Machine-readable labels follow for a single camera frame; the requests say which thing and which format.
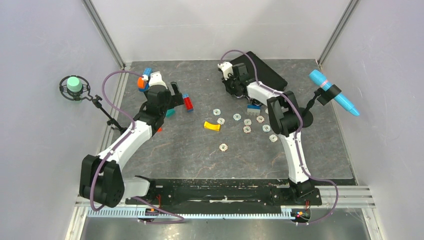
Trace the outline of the black poker chip case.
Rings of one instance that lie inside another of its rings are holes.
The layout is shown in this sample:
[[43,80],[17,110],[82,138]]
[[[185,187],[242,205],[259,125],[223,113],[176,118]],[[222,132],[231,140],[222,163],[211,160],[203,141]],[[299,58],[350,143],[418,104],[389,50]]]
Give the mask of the black poker chip case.
[[[260,82],[266,86],[278,90],[284,91],[288,85],[288,82],[280,76],[275,70],[267,65],[262,59],[260,59],[254,52],[248,51],[246,54],[252,59],[256,66],[257,77]],[[245,56],[240,55],[233,60],[229,61],[232,65],[245,64],[247,72],[251,78],[254,76],[254,67],[251,61]]]

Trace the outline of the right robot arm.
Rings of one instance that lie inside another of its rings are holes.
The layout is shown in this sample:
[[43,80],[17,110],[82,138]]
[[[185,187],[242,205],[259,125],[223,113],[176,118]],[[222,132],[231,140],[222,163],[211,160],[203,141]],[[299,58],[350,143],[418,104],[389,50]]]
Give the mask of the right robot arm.
[[243,63],[233,65],[225,61],[217,67],[228,93],[267,106],[270,127],[282,142],[289,167],[289,199],[302,204],[315,189],[301,143],[301,128],[307,120],[301,114],[303,108],[298,107],[292,92],[275,90],[256,76],[252,78]]

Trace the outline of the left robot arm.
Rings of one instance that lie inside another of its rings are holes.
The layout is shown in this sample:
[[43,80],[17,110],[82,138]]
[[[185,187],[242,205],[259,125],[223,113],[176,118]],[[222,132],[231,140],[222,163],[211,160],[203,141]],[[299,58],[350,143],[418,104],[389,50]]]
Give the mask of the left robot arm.
[[139,197],[153,203],[157,190],[148,178],[123,178],[122,169],[142,144],[153,137],[164,124],[169,109],[184,104],[175,81],[172,89],[163,84],[150,86],[147,101],[140,107],[127,130],[107,149],[97,155],[88,154],[81,163],[79,195],[101,206],[116,207],[120,201]]

